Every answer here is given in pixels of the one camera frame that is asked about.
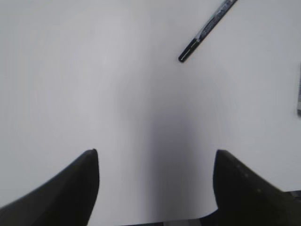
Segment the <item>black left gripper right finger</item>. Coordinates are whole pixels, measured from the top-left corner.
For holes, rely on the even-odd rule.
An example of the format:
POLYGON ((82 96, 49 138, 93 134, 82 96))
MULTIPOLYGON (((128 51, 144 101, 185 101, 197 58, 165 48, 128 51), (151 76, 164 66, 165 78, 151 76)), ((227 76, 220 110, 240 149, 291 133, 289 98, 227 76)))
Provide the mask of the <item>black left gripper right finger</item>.
POLYGON ((202 226, 299 226, 301 193, 284 192, 226 150, 217 150, 213 190, 217 210, 202 226))

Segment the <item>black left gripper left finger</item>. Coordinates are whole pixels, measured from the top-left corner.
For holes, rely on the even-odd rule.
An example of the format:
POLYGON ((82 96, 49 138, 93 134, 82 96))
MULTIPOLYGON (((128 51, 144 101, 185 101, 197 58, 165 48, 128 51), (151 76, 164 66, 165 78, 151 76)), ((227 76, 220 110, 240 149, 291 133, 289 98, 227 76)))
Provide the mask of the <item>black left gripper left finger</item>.
POLYGON ((49 181, 1 207, 2 226, 86 226, 100 186, 97 150, 87 150, 49 181))

